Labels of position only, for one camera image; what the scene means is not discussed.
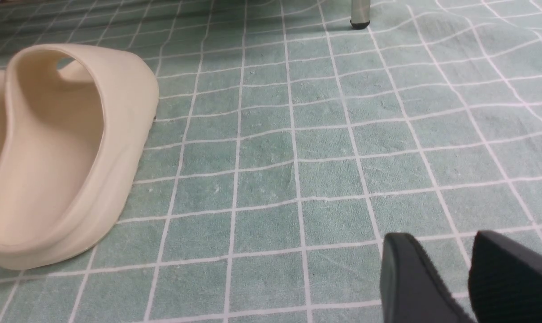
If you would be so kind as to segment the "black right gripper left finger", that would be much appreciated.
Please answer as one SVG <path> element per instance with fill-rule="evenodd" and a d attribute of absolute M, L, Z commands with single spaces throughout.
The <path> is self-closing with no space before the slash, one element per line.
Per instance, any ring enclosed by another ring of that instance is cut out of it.
<path fill-rule="evenodd" d="M 408 233 L 383 241 L 380 299 L 385 323 L 473 323 L 422 245 Z"/>

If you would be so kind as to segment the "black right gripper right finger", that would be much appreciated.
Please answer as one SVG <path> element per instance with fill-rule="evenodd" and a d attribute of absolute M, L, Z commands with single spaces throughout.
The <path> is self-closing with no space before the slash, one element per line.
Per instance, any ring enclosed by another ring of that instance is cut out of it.
<path fill-rule="evenodd" d="M 480 323 L 542 323 L 542 255 L 500 233 L 475 236 L 468 289 Z"/>

